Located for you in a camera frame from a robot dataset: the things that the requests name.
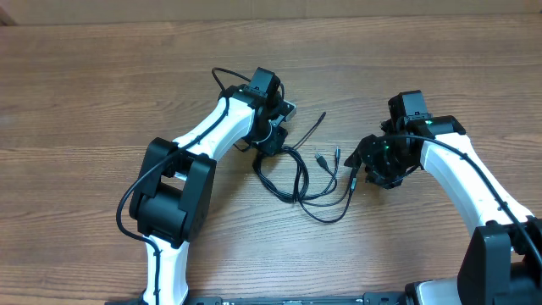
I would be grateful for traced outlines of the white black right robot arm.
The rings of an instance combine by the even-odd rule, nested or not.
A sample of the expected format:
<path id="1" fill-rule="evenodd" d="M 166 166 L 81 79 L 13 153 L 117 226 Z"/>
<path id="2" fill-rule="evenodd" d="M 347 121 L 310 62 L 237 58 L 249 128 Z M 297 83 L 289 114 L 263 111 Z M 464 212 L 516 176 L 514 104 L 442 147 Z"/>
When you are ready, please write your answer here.
<path id="1" fill-rule="evenodd" d="M 360 140 L 345 165 L 364 170 L 365 181 L 384 189 L 401 185 L 416 169 L 440 184 L 470 235 L 458 274 L 385 292 L 377 304 L 539 304 L 541 220 L 514 199 L 475 152 L 464 127 L 434 116 L 421 91 L 388 101 L 382 136 Z"/>

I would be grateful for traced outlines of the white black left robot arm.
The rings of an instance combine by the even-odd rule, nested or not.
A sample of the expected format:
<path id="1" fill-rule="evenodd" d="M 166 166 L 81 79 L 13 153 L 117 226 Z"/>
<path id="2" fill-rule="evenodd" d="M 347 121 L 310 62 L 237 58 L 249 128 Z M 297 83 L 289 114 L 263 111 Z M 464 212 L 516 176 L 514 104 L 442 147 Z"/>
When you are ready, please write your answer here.
<path id="1" fill-rule="evenodd" d="M 135 304 L 182 304 L 189 288 L 189 245 L 209 209 L 218 161 L 239 140 L 264 156 L 283 146 L 296 106 L 272 71 L 258 68 L 238 86 L 220 88 L 216 108 L 172 141 L 148 145 L 140 173 L 119 202 L 136 221 L 133 238 L 147 248 L 147 287 Z"/>

